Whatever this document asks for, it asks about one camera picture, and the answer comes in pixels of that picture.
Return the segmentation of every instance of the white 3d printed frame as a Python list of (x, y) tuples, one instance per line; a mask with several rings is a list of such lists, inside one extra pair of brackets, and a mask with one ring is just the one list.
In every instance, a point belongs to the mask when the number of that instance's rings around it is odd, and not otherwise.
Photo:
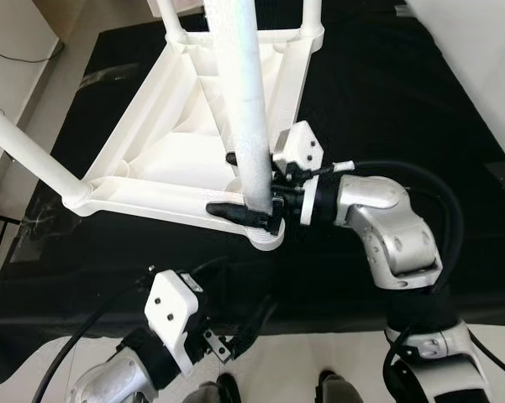
[[(209, 32), (201, 33), (183, 30), (171, 0), (158, 3), (167, 45), (82, 180), (1, 113), (0, 147), (80, 216), (151, 217), (239, 233), (272, 250), (283, 222), (273, 236), (205, 207), (271, 212), (270, 153), (295, 123), (310, 55), (323, 44), (321, 0), (304, 0), (300, 28), (261, 31), (254, 0), (205, 0)], [(225, 162), (230, 151), (238, 168)]]

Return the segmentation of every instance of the tile floor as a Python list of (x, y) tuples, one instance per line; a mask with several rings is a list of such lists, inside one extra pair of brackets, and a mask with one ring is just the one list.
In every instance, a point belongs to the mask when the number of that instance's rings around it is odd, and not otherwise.
[[(103, 30), (152, 20), (147, 2), (138, 0), (88, 0), (58, 60), (27, 133), (50, 150), (71, 105), (84, 67)], [(37, 180), (22, 165), (12, 163), (0, 188), (0, 214), (21, 218)], [(16, 233), (10, 226), (0, 251), (0, 266)], [(481, 340), (505, 361), (505, 327), (472, 327)], [(47, 343), (0, 385), (0, 402), (24, 403), (32, 395), (65, 338)], [(112, 354), (118, 340), (83, 339), (61, 365), (44, 402), (64, 401), (78, 377)], [(188, 380), (177, 378), (161, 392), (157, 402), (179, 402), (200, 383), (224, 371), (235, 374), (244, 403), (313, 401), (318, 373), (327, 367), (353, 382), (366, 402), (392, 401), (381, 377), (387, 343), (381, 332), (292, 335), (260, 338), (254, 347), (225, 368), (213, 357), (197, 365)], [(505, 375), (483, 358), (497, 402), (505, 402)]]

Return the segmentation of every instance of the white pole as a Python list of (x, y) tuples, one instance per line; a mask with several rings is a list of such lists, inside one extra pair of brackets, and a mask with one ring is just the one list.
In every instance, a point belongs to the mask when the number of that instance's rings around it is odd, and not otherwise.
[(90, 186), (39, 147), (0, 112), (0, 147), (54, 189), (64, 201), (79, 202), (90, 194)]
[(185, 29), (181, 27), (179, 18), (171, 0), (157, 0), (160, 16), (166, 28), (166, 40), (168, 42), (178, 42), (185, 36)]
[(205, 0), (248, 208), (271, 212), (271, 161), (254, 0)]
[(302, 37), (315, 37), (324, 30), (321, 24), (321, 0), (304, 0), (302, 4)]

